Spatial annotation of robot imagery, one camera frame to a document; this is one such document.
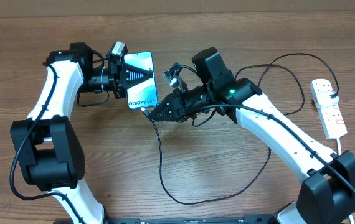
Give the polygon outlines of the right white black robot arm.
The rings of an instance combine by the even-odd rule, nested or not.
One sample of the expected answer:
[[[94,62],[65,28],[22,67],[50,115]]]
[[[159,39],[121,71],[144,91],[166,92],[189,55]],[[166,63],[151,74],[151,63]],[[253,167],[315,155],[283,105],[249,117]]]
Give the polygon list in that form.
[[[164,73],[173,87],[148,113],[151,122],[184,122],[215,109],[261,139],[289,167],[301,189],[297,200],[271,216],[270,223],[341,223],[355,212],[355,155],[318,143],[279,112],[258,85],[237,79],[215,47],[192,58],[202,85],[189,90],[175,64]]]

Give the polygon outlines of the white USB charger plug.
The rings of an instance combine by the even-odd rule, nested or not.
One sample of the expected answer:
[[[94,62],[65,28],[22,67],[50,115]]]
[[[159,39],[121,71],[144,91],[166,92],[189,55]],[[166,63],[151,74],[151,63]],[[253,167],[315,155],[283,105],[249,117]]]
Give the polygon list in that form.
[[[332,91],[320,91],[314,96],[314,103],[317,108],[326,108],[329,106],[337,105],[339,102],[339,96]]]

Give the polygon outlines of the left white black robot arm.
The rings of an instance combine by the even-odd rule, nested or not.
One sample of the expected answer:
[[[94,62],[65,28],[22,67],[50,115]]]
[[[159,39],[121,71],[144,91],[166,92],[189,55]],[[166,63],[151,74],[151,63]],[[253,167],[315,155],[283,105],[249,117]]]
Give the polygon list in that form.
[[[71,124],[75,100],[81,93],[107,93],[132,101],[155,84],[150,52],[129,53],[116,42],[106,56],[83,42],[50,53],[47,78],[26,119],[10,128],[16,151],[11,171],[20,169],[25,182],[54,197],[72,223],[111,223],[106,208],[85,181],[85,155]]]

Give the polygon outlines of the Samsung Galaxy smartphone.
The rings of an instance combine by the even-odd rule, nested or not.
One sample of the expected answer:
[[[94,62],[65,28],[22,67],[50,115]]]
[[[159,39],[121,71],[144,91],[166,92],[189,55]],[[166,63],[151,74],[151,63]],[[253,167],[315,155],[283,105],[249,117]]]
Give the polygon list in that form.
[[[150,51],[124,56],[126,93],[129,109],[154,107],[158,104],[153,56]]]

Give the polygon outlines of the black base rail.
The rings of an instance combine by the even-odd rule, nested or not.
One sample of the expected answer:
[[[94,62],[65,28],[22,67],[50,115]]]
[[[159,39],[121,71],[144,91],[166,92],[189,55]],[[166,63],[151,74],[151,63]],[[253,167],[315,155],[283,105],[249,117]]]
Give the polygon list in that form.
[[[277,219],[271,214],[244,215],[243,217],[219,218],[166,218],[147,219],[139,218],[106,218],[106,224],[278,224]]]

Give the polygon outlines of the white power strip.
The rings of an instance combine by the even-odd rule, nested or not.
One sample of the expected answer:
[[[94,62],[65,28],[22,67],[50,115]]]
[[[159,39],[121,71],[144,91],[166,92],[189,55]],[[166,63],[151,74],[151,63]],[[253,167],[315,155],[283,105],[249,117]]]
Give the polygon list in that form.
[[[320,91],[333,91],[327,79],[315,79],[310,83],[312,97]],[[338,139],[348,133],[338,104],[326,108],[317,108],[326,139]]]

